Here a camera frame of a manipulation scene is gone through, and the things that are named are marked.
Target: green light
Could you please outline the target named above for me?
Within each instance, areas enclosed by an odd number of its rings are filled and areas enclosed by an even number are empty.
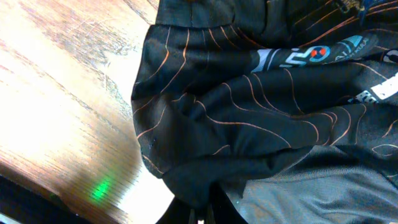
[[[93,198],[96,201],[101,200],[109,189],[109,180],[104,180],[93,191]]]

